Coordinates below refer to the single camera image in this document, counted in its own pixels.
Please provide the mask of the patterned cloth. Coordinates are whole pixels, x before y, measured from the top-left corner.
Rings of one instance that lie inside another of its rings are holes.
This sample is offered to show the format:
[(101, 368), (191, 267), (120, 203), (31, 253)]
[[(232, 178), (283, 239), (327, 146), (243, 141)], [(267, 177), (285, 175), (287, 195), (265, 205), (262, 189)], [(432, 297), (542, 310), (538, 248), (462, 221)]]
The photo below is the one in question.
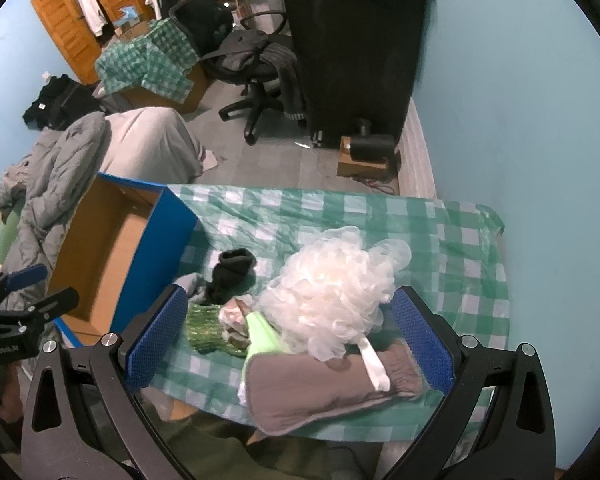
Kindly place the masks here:
[(247, 315), (251, 312), (244, 300), (234, 297), (219, 310), (222, 337), (231, 346), (246, 350), (250, 345)]

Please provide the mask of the grey covered bed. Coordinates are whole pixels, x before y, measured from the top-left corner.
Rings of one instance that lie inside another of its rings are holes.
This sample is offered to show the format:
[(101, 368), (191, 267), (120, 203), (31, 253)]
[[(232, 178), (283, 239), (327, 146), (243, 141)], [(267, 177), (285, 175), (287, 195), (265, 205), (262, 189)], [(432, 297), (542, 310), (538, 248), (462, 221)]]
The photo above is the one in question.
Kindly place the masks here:
[(110, 141), (99, 170), (159, 184), (189, 184), (218, 166), (215, 154), (170, 107), (143, 107), (106, 117)]

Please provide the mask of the lime green cloth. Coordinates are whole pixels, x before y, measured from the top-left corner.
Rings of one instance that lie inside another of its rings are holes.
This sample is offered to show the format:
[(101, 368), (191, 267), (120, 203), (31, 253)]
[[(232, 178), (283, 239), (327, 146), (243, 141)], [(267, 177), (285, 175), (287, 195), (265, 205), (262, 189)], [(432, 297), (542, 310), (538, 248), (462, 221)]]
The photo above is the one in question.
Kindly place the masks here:
[(246, 315), (246, 325), (249, 335), (250, 344), (247, 349), (242, 374), (240, 375), (240, 383), (237, 390), (239, 404), (247, 405), (246, 398), (246, 373), (247, 365), (250, 360), (260, 353), (283, 353), (291, 354), (288, 344), (283, 340), (282, 336), (274, 330), (265, 316), (256, 311)]

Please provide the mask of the large black cabinet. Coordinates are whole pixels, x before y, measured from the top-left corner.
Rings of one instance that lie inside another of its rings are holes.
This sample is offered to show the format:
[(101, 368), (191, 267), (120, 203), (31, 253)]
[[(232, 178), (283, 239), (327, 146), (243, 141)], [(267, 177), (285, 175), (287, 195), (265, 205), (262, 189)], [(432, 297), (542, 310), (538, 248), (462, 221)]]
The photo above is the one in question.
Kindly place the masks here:
[(310, 133), (325, 145), (358, 132), (401, 134), (427, 0), (285, 0)]

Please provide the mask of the black device on wooden box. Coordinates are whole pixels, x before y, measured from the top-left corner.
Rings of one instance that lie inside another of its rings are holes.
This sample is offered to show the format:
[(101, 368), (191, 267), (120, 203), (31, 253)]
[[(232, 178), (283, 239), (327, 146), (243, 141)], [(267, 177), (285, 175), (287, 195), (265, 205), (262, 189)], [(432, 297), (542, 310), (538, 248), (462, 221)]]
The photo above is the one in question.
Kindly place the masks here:
[(367, 119), (358, 118), (355, 125), (352, 136), (340, 139), (337, 176), (387, 180), (396, 159), (396, 141), (390, 134), (374, 133)]

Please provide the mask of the white mesh bath loofah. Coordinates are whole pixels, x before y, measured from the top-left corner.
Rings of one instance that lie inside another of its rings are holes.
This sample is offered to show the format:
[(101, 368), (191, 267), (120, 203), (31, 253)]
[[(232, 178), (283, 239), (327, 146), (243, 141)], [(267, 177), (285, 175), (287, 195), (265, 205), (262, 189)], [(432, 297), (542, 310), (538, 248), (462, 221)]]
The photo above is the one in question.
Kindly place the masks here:
[(327, 230), (286, 260), (257, 308), (295, 354), (327, 362), (358, 348), (373, 386), (386, 391), (389, 379), (368, 335), (384, 324), (381, 307), (411, 258), (404, 240), (366, 247), (355, 226)]

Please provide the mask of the black backpack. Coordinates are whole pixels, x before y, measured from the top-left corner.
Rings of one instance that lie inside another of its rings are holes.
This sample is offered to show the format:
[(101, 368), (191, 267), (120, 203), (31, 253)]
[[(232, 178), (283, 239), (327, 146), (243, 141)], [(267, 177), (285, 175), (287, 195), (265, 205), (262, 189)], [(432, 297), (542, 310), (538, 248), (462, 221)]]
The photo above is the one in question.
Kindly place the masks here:
[(83, 116), (101, 110), (91, 87), (63, 74), (50, 77), (22, 119), (30, 129), (65, 130)]

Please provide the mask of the light grey rolled sock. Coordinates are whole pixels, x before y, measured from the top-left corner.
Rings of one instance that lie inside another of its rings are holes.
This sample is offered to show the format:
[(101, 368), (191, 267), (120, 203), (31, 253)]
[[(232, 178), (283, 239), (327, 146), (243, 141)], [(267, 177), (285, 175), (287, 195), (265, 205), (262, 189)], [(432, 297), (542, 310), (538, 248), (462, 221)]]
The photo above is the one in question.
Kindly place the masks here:
[(182, 275), (173, 284), (181, 287), (188, 298), (195, 298), (197, 301), (204, 299), (208, 288), (207, 280), (200, 273)]

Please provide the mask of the grey fleece mitten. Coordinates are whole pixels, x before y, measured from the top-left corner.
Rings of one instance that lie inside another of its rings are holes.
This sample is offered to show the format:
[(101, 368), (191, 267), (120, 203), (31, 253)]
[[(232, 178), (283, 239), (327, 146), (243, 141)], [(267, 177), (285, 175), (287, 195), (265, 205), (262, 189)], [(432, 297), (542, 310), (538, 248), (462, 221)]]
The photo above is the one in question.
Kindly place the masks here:
[(404, 340), (377, 356), (389, 379), (386, 391), (375, 389), (359, 354), (327, 362), (308, 354), (257, 354), (246, 364), (246, 407), (261, 431), (282, 436), (311, 422), (424, 393), (424, 378)]

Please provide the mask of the wooden wardrobe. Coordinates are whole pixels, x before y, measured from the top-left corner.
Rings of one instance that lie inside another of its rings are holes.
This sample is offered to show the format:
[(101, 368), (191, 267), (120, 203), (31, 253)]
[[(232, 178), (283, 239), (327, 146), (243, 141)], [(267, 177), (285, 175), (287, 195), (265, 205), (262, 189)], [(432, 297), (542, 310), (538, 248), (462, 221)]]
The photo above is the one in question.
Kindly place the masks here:
[[(146, 6), (145, 0), (96, 1), (104, 11), (108, 24), (122, 18), (121, 9), (125, 6), (135, 6), (144, 18), (155, 16), (151, 7)], [(104, 43), (111, 38), (112, 32), (106, 30), (102, 39), (98, 39), (87, 24), (79, 0), (31, 0), (31, 3), (76, 79), (84, 84), (94, 84), (98, 81), (95, 61), (102, 52)]]

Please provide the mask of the black office chair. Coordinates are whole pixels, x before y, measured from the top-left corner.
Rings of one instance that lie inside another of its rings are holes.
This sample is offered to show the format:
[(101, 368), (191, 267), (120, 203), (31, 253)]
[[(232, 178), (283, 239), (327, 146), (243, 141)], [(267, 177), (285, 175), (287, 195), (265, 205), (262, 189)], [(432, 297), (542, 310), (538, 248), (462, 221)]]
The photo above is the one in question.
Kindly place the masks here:
[(208, 76), (242, 87), (243, 98), (222, 107), (219, 118), (228, 122), (245, 110), (247, 144), (257, 142), (256, 125), (266, 110), (306, 126), (306, 100), (294, 42), (285, 32), (286, 12), (261, 11), (235, 23), (219, 1), (185, 0), (172, 6), (169, 18), (186, 36)]

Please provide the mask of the grey puffer jacket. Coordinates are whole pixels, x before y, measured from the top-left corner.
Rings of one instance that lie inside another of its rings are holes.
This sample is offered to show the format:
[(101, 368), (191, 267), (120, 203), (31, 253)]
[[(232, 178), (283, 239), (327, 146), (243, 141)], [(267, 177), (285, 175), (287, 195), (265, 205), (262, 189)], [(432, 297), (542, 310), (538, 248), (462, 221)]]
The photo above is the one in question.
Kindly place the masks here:
[(45, 129), (31, 151), (17, 235), (3, 263), (12, 273), (42, 264), (53, 271), (76, 206), (104, 160), (110, 125), (102, 112), (65, 130)]

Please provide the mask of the green knitted scrub pad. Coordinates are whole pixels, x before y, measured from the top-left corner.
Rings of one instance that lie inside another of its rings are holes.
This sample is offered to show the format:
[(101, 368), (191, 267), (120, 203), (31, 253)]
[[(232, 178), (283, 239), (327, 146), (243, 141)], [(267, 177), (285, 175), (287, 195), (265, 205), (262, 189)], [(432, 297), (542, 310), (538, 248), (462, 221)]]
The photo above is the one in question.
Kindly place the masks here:
[(247, 350), (238, 348), (224, 336), (216, 304), (189, 304), (185, 320), (185, 335), (189, 347), (200, 354), (221, 351), (236, 358), (244, 358)]

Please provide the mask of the blue cardboard box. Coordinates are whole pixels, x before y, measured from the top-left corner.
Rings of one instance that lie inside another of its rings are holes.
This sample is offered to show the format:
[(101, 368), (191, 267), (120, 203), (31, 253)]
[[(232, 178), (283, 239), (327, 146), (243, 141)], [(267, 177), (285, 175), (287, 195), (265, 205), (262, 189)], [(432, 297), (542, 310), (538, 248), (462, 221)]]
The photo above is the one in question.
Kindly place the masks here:
[(68, 224), (48, 290), (78, 306), (55, 321), (70, 346), (120, 333), (174, 281), (200, 221), (163, 184), (98, 174)]

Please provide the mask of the black sock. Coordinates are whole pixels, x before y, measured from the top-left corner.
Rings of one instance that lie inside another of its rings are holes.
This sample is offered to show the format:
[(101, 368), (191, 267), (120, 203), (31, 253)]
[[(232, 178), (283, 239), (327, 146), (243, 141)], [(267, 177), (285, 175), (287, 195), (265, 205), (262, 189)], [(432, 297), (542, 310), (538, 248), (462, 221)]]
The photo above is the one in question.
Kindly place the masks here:
[(207, 304), (225, 304), (256, 263), (256, 256), (246, 248), (221, 252), (204, 291), (204, 301)]

